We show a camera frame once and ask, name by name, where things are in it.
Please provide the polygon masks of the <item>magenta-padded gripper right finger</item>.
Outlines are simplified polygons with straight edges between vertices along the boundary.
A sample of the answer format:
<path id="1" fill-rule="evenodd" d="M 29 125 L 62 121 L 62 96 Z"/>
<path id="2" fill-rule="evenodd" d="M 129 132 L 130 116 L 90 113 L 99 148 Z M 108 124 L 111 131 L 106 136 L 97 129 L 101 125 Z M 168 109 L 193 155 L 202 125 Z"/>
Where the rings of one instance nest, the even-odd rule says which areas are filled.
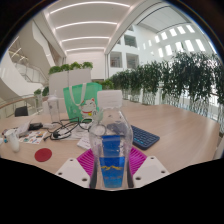
<path id="1" fill-rule="evenodd" d="M 132 148 L 129 157 L 128 186 L 140 188 L 169 175 L 168 170 L 155 157 L 147 157 L 143 152 Z"/>

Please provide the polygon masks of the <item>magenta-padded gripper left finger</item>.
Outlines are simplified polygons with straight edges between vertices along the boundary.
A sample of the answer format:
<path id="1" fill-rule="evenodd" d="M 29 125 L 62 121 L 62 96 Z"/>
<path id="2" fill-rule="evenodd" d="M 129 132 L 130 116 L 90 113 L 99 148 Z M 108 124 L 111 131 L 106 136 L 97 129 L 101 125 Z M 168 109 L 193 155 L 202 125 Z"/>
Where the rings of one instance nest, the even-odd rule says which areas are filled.
<path id="1" fill-rule="evenodd" d="M 78 158 L 69 158 L 56 175 L 84 188 L 96 187 L 97 174 L 94 171 L 94 155 L 91 149 Z"/>

